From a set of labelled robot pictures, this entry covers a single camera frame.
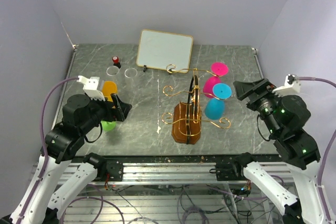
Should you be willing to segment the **clear wine glass front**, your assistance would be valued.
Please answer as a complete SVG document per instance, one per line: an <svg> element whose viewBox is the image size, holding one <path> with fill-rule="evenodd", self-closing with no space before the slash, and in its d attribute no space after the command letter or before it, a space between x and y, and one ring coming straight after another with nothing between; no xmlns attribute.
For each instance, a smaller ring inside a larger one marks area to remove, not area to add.
<svg viewBox="0 0 336 224"><path fill-rule="evenodd" d="M109 66L106 69L107 80L113 80L117 76L119 71L120 69L117 66Z"/></svg>

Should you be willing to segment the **orange wine glass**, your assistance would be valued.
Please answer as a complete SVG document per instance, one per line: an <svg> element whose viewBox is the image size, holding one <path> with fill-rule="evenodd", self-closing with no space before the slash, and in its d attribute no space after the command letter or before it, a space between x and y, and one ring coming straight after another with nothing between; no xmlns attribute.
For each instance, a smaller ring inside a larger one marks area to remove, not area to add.
<svg viewBox="0 0 336 224"><path fill-rule="evenodd" d="M101 92L104 96L104 99L102 100L102 102L113 103L112 108L115 109L116 107L115 99L116 99L116 95L118 94L118 87L116 83L113 81L105 81L102 86Z"/></svg>

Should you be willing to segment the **pink wine glass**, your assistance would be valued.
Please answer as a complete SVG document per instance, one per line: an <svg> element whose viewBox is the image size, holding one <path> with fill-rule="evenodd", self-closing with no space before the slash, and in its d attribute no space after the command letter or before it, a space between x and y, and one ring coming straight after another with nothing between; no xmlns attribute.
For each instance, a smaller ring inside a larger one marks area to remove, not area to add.
<svg viewBox="0 0 336 224"><path fill-rule="evenodd" d="M205 93L205 96L208 98L213 98L213 87L216 84L221 83L221 77L228 74L229 68L226 64L222 62L214 62L211 65L211 72L213 75L207 79L203 86L203 93Z"/></svg>

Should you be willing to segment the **green wine glass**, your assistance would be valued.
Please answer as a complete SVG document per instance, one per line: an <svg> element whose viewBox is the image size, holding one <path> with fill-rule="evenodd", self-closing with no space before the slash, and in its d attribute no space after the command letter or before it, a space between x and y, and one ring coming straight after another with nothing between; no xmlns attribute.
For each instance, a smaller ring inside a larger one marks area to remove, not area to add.
<svg viewBox="0 0 336 224"><path fill-rule="evenodd" d="M112 131L116 126L116 121L108 122L108 121L101 121L102 129L106 132Z"/></svg>

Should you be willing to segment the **clear wine glass back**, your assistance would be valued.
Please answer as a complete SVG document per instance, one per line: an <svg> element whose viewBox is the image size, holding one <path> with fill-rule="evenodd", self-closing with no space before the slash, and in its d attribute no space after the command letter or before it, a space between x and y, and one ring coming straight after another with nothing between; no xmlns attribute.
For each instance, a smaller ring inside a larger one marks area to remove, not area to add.
<svg viewBox="0 0 336 224"><path fill-rule="evenodd" d="M132 83L137 77L138 72L135 68L127 68L124 72L126 83Z"/></svg>

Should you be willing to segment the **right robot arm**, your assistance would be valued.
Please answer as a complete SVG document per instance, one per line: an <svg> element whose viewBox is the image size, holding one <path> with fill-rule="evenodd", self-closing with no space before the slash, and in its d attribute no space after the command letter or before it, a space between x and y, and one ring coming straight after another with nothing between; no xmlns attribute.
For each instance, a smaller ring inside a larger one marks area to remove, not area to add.
<svg viewBox="0 0 336 224"><path fill-rule="evenodd" d="M236 97L248 98L246 107L258 112L265 123L281 160L288 167L298 195L288 192L269 175L250 153L238 155L230 165L217 164L210 169L218 179L233 175L255 184L272 201L283 223L335 223L322 176L327 155L335 140L332 136L323 155L317 142L304 129L311 117L304 100L298 96L302 81L335 83L316 77L286 76L284 85L275 87L268 79L255 82L234 81Z"/></svg>

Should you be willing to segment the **blue wine glass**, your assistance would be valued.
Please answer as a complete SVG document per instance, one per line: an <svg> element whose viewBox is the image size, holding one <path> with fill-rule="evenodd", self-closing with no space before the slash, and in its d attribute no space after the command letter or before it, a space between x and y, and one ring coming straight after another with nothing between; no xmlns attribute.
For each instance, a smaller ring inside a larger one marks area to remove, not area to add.
<svg viewBox="0 0 336 224"><path fill-rule="evenodd" d="M205 107L205 115L208 119L218 120L225 111L224 100L231 97L232 90L227 84L218 83L213 86L212 93L214 97L208 101Z"/></svg>

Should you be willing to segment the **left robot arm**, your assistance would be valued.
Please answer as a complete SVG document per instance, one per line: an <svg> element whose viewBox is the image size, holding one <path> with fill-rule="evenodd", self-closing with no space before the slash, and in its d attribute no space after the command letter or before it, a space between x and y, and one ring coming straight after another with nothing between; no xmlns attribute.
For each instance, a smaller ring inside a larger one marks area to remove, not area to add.
<svg viewBox="0 0 336 224"><path fill-rule="evenodd" d="M63 106L62 121L46 135L35 174L15 211L1 218L1 223L58 223L66 208L93 180L107 175L107 161L90 153L61 187L59 180L77 151L88 142L87 134L102 122L123 122L132 105L116 94L111 101L93 100L86 94L71 96Z"/></svg>

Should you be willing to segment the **clear wine glass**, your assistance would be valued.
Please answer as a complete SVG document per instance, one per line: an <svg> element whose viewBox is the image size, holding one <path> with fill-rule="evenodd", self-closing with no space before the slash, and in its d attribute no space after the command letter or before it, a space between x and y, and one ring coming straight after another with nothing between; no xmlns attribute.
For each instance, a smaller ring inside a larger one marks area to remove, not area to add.
<svg viewBox="0 0 336 224"><path fill-rule="evenodd" d="M119 71L120 69L117 66L109 66L106 69L107 80L113 80L117 76Z"/></svg>
<svg viewBox="0 0 336 224"><path fill-rule="evenodd" d="M138 72L135 68L127 68L124 72L126 83L132 83L137 77Z"/></svg>

